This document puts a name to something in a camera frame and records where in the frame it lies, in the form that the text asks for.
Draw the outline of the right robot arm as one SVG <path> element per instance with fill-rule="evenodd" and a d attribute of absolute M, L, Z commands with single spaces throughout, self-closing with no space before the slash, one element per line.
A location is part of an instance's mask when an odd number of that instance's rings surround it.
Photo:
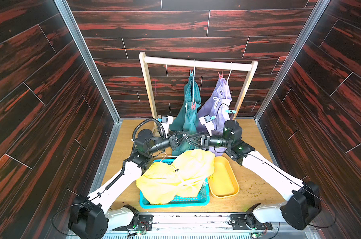
<path fill-rule="evenodd" d="M 260 176 L 284 198 L 281 204 L 253 205 L 246 212 L 249 228 L 277 222 L 302 231 L 322 211 L 319 186 L 311 181 L 305 183 L 269 162 L 242 140 L 242 127 L 237 121 L 226 121 L 221 135 L 199 132 L 186 140 L 200 149 L 224 148 L 232 160 Z"/>

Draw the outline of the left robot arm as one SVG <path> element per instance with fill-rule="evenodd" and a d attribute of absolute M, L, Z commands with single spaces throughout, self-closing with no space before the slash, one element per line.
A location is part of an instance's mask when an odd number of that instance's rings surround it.
<path fill-rule="evenodd" d="M 122 162 L 122 169 L 88 196 L 79 195 L 70 209 L 68 228 L 82 239 L 100 239 L 107 232 L 123 227 L 133 230 L 139 212 L 130 205 L 110 210 L 114 201 L 153 163 L 153 154 L 180 146 L 190 135 L 187 131 L 171 131 L 163 121 L 150 118 L 133 131 L 133 148 Z"/>

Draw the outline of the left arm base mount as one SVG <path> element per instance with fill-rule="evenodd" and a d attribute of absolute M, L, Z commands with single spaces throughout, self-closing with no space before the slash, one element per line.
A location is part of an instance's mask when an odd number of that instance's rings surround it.
<path fill-rule="evenodd" d="M 153 224 L 153 215 L 151 214 L 139 214 L 133 216 L 132 221 L 127 226 L 120 226 L 113 229 L 113 231 L 151 231 Z"/>

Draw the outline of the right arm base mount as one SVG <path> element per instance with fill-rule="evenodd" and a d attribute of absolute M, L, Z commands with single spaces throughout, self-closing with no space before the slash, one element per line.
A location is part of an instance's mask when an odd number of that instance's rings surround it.
<path fill-rule="evenodd" d="M 228 222 L 233 230 L 272 230 L 273 226 L 269 223 L 260 223 L 252 214 L 231 214 Z"/>

